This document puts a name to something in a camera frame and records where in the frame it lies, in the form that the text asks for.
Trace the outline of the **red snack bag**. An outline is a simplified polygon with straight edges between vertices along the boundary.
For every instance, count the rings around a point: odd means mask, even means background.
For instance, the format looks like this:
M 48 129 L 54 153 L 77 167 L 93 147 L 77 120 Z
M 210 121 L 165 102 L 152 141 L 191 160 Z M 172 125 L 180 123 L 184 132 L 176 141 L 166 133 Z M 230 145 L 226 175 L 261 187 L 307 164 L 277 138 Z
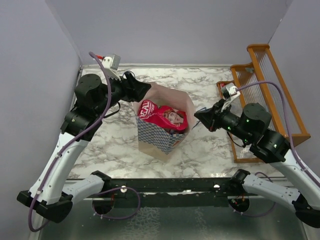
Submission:
M 167 105 L 157 105 L 150 100 L 142 102 L 137 116 L 147 123 L 166 130 L 183 133 L 188 128 L 187 115 L 184 111 Z

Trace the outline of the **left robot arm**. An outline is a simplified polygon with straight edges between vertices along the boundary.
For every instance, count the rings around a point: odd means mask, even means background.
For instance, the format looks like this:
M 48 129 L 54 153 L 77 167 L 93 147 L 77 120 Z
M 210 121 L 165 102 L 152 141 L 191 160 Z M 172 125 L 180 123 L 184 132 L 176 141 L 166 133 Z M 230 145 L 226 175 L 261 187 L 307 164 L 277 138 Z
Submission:
M 100 171 L 72 186 L 65 181 L 76 160 L 103 123 L 110 107 L 119 101 L 139 102 L 152 87 L 131 73 L 104 84 L 96 74 L 82 76 L 74 93 L 74 107 L 64 118 L 56 148 L 35 184 L 21 191 L 17 200 L 43 218 L 62 222 L 73 205 L 91 195 L 106 197 L 111 190 L 110 177 Z

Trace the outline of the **checkered paper bag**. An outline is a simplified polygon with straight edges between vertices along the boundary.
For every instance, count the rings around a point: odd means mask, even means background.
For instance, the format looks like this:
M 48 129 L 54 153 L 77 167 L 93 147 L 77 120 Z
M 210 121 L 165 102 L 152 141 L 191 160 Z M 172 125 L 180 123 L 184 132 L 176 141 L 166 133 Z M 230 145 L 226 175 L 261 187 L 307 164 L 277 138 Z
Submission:
M 138 132 L 138 150 L 166 161 L 196 125 L 194 103 L 182 90 L 152 82 L 140 101 L 132 104 Z

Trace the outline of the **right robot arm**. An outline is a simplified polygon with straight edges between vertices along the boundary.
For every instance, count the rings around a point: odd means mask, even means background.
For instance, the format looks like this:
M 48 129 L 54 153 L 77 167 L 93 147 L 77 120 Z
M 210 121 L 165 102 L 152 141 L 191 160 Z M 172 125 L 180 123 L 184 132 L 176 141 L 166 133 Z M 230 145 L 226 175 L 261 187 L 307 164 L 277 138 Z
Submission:
M 224 129 L 242 140 L 254 156 L 277 169 L 294 186 L 280 186 L 240 169 L 231 178 L 230 191 L 236 196 L 246 192 L 265 197 L 289 208 L 303 223 L 319 228 L 319 177 L 298 159 L 294 147 L 282 134 L 269 129 L 272 116 L 262 105 L 249 103 L 241 116 L 236 116 L 229 106 L 222 109 L 224 103 L 221 99 L 212 108 L 197 111 L 194 116 L 210 132 Z

